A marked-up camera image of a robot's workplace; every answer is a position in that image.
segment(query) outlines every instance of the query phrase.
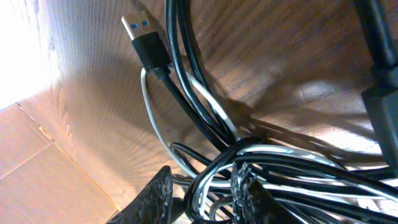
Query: usb-a plug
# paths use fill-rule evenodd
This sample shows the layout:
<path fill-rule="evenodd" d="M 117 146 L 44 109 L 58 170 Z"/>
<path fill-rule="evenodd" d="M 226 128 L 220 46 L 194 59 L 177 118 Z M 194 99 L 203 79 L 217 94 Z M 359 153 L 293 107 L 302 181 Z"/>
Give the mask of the usb-a plug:
<path fill-rule="evenodd" d="M 147 72 L 156 68 L 169 70 L 171 59 L 159 33 L 153 29 L 145 12 L 122 17 L 122 23 L 131 39 L 142 66 Z"/>
<path fill-rule="evenodd" d="M 131 40 L 153 32 L 149 17 L 144 11 L 122 17 L 122 23 Z"/>

